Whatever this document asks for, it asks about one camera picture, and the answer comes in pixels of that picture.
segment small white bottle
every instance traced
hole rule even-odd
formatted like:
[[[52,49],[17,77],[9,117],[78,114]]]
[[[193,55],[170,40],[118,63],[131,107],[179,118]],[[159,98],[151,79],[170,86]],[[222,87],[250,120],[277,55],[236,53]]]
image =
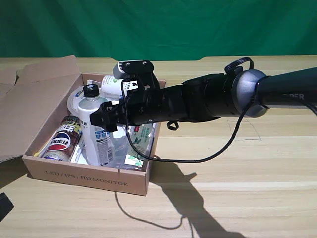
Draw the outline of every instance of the small white bottle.
[[[121,82],[123,79],[116,79],[112,75],[106,75],[103,78],[103,82],[101,85],[101,91],[104,93],[106,97],[113,98],[113,99],[122,99],[121,93]],[[127,96],[127,92],[132,89],[138,88],[137,81],[132,82],[124,82],[123,83],[123,91],[124,95]]]
[[[89,165],[106,166],[114,154],[114,146],[110,133],[99,126],[91,125],[90,114],[98,110],[107,99],[99,96],[99,88],[96,84],[84,87],[85,98],[78,105],[79,118],[81,120],[82,133],[85,142],[87,163]]]

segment black bottle cap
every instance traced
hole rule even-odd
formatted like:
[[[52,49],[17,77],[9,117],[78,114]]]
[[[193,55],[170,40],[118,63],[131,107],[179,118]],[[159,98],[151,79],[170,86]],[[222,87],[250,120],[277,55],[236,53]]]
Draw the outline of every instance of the black bottle cap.
[[[94,98],[99,96],[99,88],[96,84],[88,84],[84,87],[84,96],[86,98]]]

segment bottle label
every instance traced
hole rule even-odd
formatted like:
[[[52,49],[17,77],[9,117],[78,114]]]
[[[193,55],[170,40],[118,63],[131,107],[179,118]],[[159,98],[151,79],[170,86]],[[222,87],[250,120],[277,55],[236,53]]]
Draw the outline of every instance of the bottle label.
[[[123,79],[116,79],[112,75],[106,75],[102,82],[102,91],[104,92],[106,97],[122,99],[121,94],[121,82]],[[124,95],[127,95],[128,90],[138,88],[137,81],[132,82],[124,82],[123,83],[123,91]]]
[[[106,165],[113,160],[110,133],[103,128],[95,126],[95,136],[99,153],[100,165]]]
[[[59,132],[53,138],[48,148],[49,151],[66,150],[70,146],[69,135],[65,132]]]

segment black arm segment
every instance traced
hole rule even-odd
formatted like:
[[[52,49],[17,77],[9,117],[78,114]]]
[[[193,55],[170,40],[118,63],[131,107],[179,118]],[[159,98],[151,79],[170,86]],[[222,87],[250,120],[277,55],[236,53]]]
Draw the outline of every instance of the black arm segment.
[[[264,115],[268,108],[303,107],[283,95],[317,104],[317,67],[266,76],[252,69],[253,66],[243,70],[238,66],[240,63],[250,61],[250,65],[253,65],[250,58],[243,59],[228,65],[227,74],[204,75],[162,89],[155,86],[158,85],[157,79],[149,72],[149,67],[142,74],[141,61],[130,61],[127,64],[129,74],[125,74],[127,80],[137,80],[138,85],[146,85],[144,82],[152,80],[154,83],[146,90],[141,88],[128,91],[126,105],[129,125],[163,121],[203,122],[220,117],[239,117],[252,97],[256,101],[246,116],[254,118]],[[137,74],[132,73],[134,63],[139,63]],[[118,105],[112,105],[111,102],[102,104],[90,118],[93,125],[101,126],[109,132],[116,131],[117,124],[126,123],[123,101],[120,100]]]

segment box flap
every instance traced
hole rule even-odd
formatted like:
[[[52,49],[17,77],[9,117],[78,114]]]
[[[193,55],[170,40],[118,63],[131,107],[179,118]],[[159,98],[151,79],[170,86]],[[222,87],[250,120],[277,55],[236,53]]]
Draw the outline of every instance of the box flap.
[[[0,71],[0,84],[14,85],[16,81],[16,69],[13,67]]]
[[[78,74],[75,56],[45,60],[24,67],[16,85],[28,84],[48,79]]]
[[[78,83],[78,79],[82,81],[74,57],[29,65],[23,75],[23,80],[19,78],[10,92],[0,100],[0,162],[23,155],[61,101],[67,100],[72,86]],[[41,80],[52,77],[52,80]]]
[[[16,69],[7,68],[0,71],[0,100],[14,87],[16,81]]]

